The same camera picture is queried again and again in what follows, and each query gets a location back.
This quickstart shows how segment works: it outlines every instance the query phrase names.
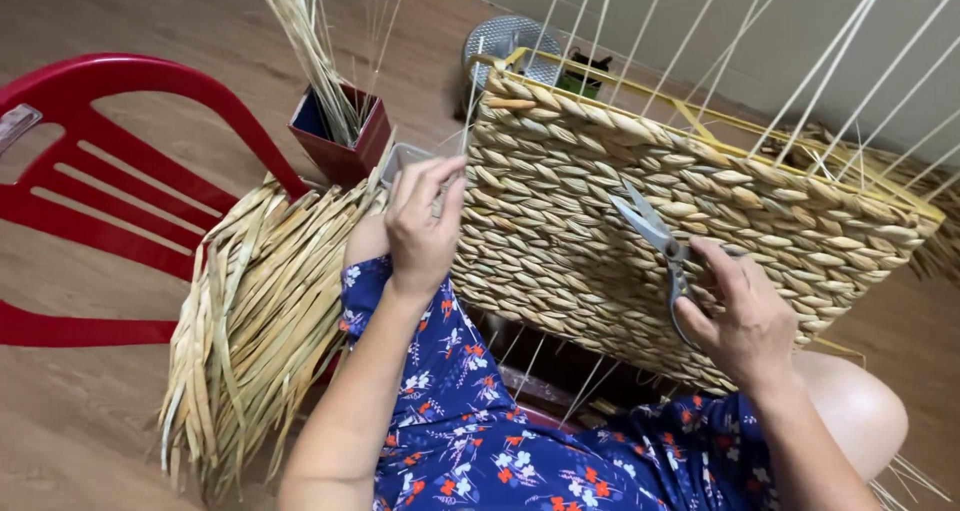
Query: red plastic chair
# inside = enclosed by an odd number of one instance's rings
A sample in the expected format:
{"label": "red plastic chair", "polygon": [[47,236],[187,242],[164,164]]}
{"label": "red plastic chair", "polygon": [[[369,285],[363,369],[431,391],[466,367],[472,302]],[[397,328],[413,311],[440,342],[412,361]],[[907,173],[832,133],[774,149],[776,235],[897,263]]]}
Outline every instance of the red plastic chair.
{"label": "red plastic chair", "polygon": [[[90,217],[31,192],[42,188],[107,213],[194,249],[203,235],[142,210],[120,198],[54,169],[64,164],[210,231],[220,219],[143,182],[77,147],[81,140],[122,160],[141,173],[221,214],[237,198],[164,156],[110,121],[91,102],[136,91],[159,91],[196,100],[216,112],[276,177],[291,198],[307,192],[274,142],[227,87],[196,70],[170,61],[126,53],[84,55],[24,75],[0,89],[0,115],[21,104],[42,114],[42,123],[63,127],[12,185],[0,185],[0,219],[99,248],[183,280],[190,280],[193,258],[170,247]],[[34,314],[0,300],[0,344],[92,346],[169,342],[176,321],[99,320]]]}

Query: wooden floor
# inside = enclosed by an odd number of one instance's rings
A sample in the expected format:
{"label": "wooden floor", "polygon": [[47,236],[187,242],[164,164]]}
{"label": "wooden floor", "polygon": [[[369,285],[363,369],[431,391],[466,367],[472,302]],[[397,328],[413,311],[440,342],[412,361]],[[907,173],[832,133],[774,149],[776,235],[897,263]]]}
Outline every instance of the wooden floor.
{"label": "wooden floor", "polygon": [[[185,63],[221,80],[256,115],[294,166],[317,173],[285,128],[305,87],[286,38],[260,0],[0,0],[0,84],[73,55],[131,51]],[[364,0],[327,0],[341,72],[365,67]],[[463,40],[501,10],[476,0],[404,0],[375,92],[401,141],[433,147],[456,131]],[[636,77],[649,77],[636,73]],[[366,86],[364,76],[360,85]],[[105,100],[119,124],[240,195],[263,170],[209,111],[163,96]],[[30,145],[0,159],[0,182],[30,160]],[[0,222],[0,298],[46,314],[174,319],[186,285],[92,249]],[[960,292],[906,270],[876,286],[828,335],[868,355],[868,368],[906,402],[903,454],[960,492]],[[161,476],[153,422],[165,388],[164,345],[0,347],[0,510],[198,509]],[[250,475],[236,509],[264,509],[272,488]],[[948,509],[899,481],[914,509]]]}

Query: white wall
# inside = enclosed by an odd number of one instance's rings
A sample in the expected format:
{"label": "white wall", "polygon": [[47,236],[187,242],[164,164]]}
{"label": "white wall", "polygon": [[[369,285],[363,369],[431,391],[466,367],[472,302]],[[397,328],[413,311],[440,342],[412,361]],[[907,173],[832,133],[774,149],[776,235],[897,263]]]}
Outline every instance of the white wall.
{"label": "white wall", "polygon": [[[543,21],[551,0],[486,0]],[[551,26],[570,31],[583,0],[560,0]],[[599,40],[627,53],[653,0],[611,0]],[[660,0],[636,61],[666,69],[706,0]],[[737,34],[752,0],[714,0],[671,77],[694,83]],[[860,0],[775,0],[741,38],[719,85],[730,100],[775,113],[796,89]],[[815,116],[839,128],[940,0],[877,0],[850,45]],[[603,0],[589,0],[578,37],[593,37]],[[947,47],[960,36],[960,0],[951,0],[893,75],[867,104],[858,124],[871,133]],[[874,147],[908,149],[960,107],[960,48],[894,116]],[[794,110],[808,105],[802,100]],[[960,142],[960,122],[929,140],[920,157],[943,155]],[[960,164],[960,153],[951,160]]]}

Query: woman's left hand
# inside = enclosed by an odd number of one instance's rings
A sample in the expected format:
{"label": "woman's left hand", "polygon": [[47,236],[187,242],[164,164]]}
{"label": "woman's left hand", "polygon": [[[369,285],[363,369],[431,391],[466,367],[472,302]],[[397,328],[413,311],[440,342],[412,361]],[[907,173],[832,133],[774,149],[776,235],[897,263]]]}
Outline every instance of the woman's left hand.
{"label": "woman's left hand", "polygon": [[460,237],[467,180],[460,176],[450,183],[439,218],[433,216],[433,200],[466,163],[462,156],[417,162],[393,182],[384,224],[394,260],[390,281],[402,296],[429,300],[447,277]]}

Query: hand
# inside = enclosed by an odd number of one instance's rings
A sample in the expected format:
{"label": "hand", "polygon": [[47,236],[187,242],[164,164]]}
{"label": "hand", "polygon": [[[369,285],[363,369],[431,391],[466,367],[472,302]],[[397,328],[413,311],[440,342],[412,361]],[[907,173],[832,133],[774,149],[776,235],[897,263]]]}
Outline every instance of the hand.
{"label": "hand", "polygon": [[465,157],[417,162],[397,174],[384,216],[396,292],[415,302],[429,301],[447,277],[460,236],[466,180],[460,176],[446,190],[443,211],[433,217],[433,200],[441,184],[461,172]]}
{"label": "hand", "polygon": [[734,260],[699,237],[690,247],[707,260],[726,312],[708,319],[695,303],[677,299],[678,315],[703,351],[753,400],[791,383],[797,315],[762,267],[749,256]]}

